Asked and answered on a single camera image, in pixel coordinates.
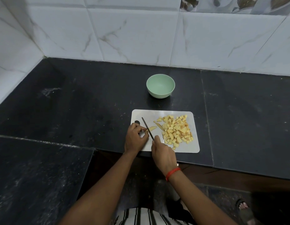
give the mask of tiled wall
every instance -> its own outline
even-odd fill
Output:
[[[0,1],[0,103],[42,57],[43,53]]]
[[[290,0],[3,2],[49,57],[290,75]]]

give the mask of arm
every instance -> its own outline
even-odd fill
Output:
[[[175,152],[167,145],[161,143],[158,136],[155,136],[151,150],[155,164],[165,176],[169,171],[177,167]],[[236,224],[181,171],[172,174],[169,182],[181,197],[197,224]]]
[[[110,222],[132,162],[149,138],[148,132],[140,138],[138,133],[141,130],[145,131],[146,128],[135,123],[128,128],[124,154],[115,165],[70,208],[59,223],[60,225],[105,225]]]

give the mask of green bowl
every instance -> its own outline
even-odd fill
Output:
[[[164,74],[156,74],[148,78],[146,86],[154,98],[163,99],[171,95],[175,88],[174,80]]]

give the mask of black slipper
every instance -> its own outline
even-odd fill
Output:
[[[240,210],[239,206],[242,203],[246,203],[246,202],[244,200],[242,200],[242,199],[237,200],[236,208],[237,208],[237,210],[239,212],[240,218],[242,219],[243,223],[247,224],[247,222],[249,220],[254,219],[254,215],[253,215],[252,210],[251,210],[250,207]]]

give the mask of person's right arm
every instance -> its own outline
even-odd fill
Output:
[[[155,136],[154,141],[152,141],[151,151],[155,164],[165,176],[177,167],[175,152],[166,144],[161,143],[159,136]],[[236,224],[180,170],[169,177],[169,182],[181,197],[197,224]]]

